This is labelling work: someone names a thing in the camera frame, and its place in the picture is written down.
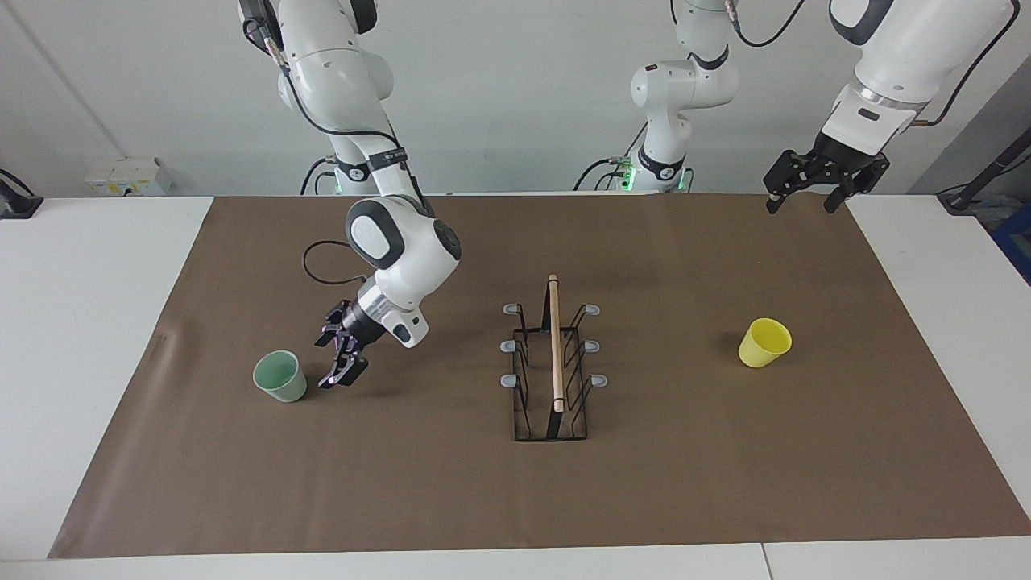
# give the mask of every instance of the brown surface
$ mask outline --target brown surface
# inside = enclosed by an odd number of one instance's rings
[[[427,341],[277,404],[252,368],[327,370],[311,343],[356,288],[299,259],[348,204],[214,202],[52,556],[1031,534],[855,220],[813,196],[775,217],[751,196],[438,199],[466,257]],[[611,387],[590,441],[516,444],[501,307],[532,323],[552,272],[567,311],[601,306],[589,371]],[[735,353],[760,316],[795,348],[757,372]]]

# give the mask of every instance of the black wire rack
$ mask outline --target black wire rack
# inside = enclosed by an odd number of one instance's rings
[[[584,367],[585,355],[601,349],[595,341],[580,337],[580,325],[589,316],[599,316],[601,310],[594,305],[583,305],[568,327],[558,332],[562,341],[561,361],[546,365],[532,365],[530,345],[535,338],[551,338],[551,289],[544,298],[544,314],[539,328],[529,329],[526,312],[521,304],[504,307],[504,313],[519,317],[520,326],[512,331],[512,339],[501,344],[501,351],[511,354],[512,372],[501,378],[501,385],[512,391],[513,437],[518,443],[585,441],[590,435],[588,427],[588,398],[594,388],[608,385],[603,375],[588,374]],[[565,388],[557,396],[550,388],[531,389],[530,376],[534,371],[562,365]]]

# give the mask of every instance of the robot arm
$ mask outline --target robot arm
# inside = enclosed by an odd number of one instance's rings
[[[356,301],[330,312],[318,343],[337,344],[320,386],[350,385],[367,367],[362,350],[386,333],[407,348],[426,337],[420,305],[458,267],[461,243],[420,193],[380,104],[394,87],[390,66],[359,45],[375,26],[373,0],[281,0],[278,14],[268,0],[240,0],[240,12],[244,33],[282,71],[285,102],[330,137],[341,189],[368,190],[371,177],[380,196],[355,203],[345,223],[376,272]]]
[[[998,26],[1010,0],[831,0],[835,30],[861,46],[852,80],[806,155],[786,150],[763,181],[775,213],[792,193],[837,185],[828,212],[869,193],[890,166],[883,149],[905,131]]]
[[[677,2],[676,36],[685,61],[666,61],[634,74],[634,103],[647,115],[644,144],[631,151],[629,189],[670,191],[688,153],[691,122],[683,111],[729,103],[739,74],[730,62],[731,31],[724,0]]]

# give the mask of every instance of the mint green cup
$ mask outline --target mint green cup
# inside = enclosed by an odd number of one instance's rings
[[[254,381],[255,386],[280,403],[294,403],[308,390],[301,364],[297,355],[290,351],[265,355],[255,366]]]

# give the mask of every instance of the wooden handle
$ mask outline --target wooden handle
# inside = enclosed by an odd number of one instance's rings
[[[562,379],[562,317],[559,316],[559,276],[554,273],[547,278],[547,294],[551,297],[548,310],[552,313],[552,388],[555,391],[555,412],[566,411],[566,382]]]

